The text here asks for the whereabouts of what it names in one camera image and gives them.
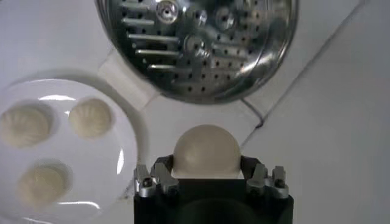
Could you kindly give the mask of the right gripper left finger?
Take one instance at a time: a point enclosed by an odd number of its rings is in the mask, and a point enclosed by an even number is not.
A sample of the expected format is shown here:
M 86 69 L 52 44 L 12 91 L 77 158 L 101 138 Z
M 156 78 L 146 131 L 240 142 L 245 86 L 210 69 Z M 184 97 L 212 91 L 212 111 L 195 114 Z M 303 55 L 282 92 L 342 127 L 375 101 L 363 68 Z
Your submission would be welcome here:
M 145 164 L 138 164 L 134 170 L 134 192 L 141 198 L 153 197 L 159 189 L 163 195 L 175 197 L 179 194 L 179 181 L 172 176 L 174 156 L 157 158 L 147 169 Z

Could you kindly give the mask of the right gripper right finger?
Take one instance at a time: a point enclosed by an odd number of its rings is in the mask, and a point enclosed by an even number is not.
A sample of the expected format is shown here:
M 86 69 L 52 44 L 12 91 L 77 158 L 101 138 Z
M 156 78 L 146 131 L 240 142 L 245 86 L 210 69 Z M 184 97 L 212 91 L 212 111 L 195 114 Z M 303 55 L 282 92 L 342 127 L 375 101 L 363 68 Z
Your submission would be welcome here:
M 271 175 L 268 169 L 256 158 L 242 156 L 240 168 L 246 181 L 248 193 L 259 196 L 269 192 L 276 199 L 289 197 L 289 187 L 286 184 L 286 171 L 283 166 L 275 166 Z

